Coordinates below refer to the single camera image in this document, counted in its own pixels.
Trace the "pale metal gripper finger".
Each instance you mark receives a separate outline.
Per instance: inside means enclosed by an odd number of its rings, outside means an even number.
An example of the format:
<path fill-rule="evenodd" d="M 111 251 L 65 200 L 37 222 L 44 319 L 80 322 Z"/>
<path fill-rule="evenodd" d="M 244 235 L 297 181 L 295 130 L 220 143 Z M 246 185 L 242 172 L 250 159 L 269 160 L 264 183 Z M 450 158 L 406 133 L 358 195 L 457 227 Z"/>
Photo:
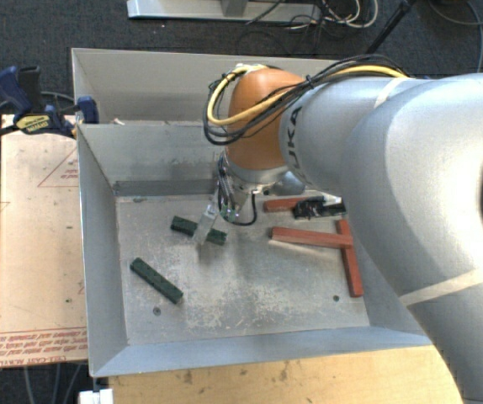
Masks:
<path fill-rule="evenodd" d="M 211 229 L 211 209 L 207 208 L 199 218 L 194 231 L 193 240 L 196 243 L 204 243 Z"/>
<path fill-rule="evenodd" d="M 216 204 L 210 201 L 202 215 L 202 242 L 206 242 L 210 231 L 213 229 L 217 215 Z"/>

